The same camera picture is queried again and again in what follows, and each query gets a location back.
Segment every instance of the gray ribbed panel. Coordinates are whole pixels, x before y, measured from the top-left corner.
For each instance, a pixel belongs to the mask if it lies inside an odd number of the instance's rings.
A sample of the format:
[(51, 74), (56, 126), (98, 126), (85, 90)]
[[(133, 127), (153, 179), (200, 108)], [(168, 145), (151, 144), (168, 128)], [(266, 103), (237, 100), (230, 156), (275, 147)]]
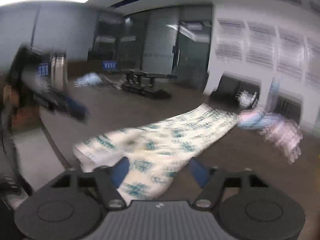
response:
[(211, 213), (193, 210), (186, 201), (133, 201), (124, 211), (110, 212), (84, 240), (109, 239), (235, 240), (220, 228)]

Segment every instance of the white patterned cloth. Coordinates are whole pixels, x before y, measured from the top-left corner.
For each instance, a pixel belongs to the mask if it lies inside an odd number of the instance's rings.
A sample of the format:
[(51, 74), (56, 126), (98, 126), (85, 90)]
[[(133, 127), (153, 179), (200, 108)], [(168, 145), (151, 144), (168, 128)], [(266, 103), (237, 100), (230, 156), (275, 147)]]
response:
[(139, 128), (120, 129), (74, 147), (84, 172), (101, 165), (113, 166), (123, 156), (129, 173), (118, 188), (129, 204), (133, 199), (153, 199), (171, 184), (188, 160), (224, 136), (237, 123), (235, 114), (198, 108)]

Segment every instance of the white logo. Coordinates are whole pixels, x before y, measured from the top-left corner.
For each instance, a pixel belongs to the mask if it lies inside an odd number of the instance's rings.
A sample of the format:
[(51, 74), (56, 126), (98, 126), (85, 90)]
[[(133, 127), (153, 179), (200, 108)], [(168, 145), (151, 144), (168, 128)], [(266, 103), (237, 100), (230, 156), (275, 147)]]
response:
[(163, 204), (163, 203), (158, 203), (158, 204), (156, 205), (156, 207), (157, 207), (157, 208), (162, 208), (162, 207), (164, 207), (164, 204)]

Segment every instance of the blue label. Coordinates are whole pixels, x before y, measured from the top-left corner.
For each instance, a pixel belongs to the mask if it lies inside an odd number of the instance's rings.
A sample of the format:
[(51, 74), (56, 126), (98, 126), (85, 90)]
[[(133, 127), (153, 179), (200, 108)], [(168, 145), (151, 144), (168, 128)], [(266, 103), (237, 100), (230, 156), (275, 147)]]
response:
[(103, 69), (116, 69), (117, 62), (113, 60), (104, 60), (102, 61)]
[(40, 76), (47, 76), (49, 71), (49, 64), (48, 63), (41, 63), (38, 66), (38, 73)]

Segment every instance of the floor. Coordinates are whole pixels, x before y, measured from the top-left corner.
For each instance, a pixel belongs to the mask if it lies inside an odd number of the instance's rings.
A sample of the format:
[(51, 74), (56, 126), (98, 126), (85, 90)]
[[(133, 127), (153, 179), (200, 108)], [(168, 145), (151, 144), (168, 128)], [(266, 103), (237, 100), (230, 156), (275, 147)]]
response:
[[(86, 103), (91, 112), (87, 124), (79, 124), (63, 115), (52, 115), (45, 111), (41, 112), (41, 118), (65, 158), (76, 166), (72, 145), (100, 132), (155, 122), (191, 110), (203, 102), (228, 110), (228, 106), (208, 101), (199, 92), (179, 87), (170, 89), (173, 97), (164, 103), (107, 88), (72, 88), (71, 94)], [(19, 152), (23, 153), (22, 172), (35, 189), (63, 171), (41, 130), (17, 135), (15, 142)], [(306, 222), (299, 240), (320, 240), (320, 187), (316, 185), (316, 178), (319, 178), (316, 173), (317, 166), (320, 166), (317, 158), (320, 140), (305, 135), (300, 147), (302, 156), (289, 165), (281, 153), (270, 143), (264, 142), (260, 135), (235, 127), (199, 155), (198, 160), (207, 166), (215, 165), (229, 171), (253, 169), (304, 208)], [(184, 168), (160, 199), (192, 201), (199, 193), (200, 189)]]

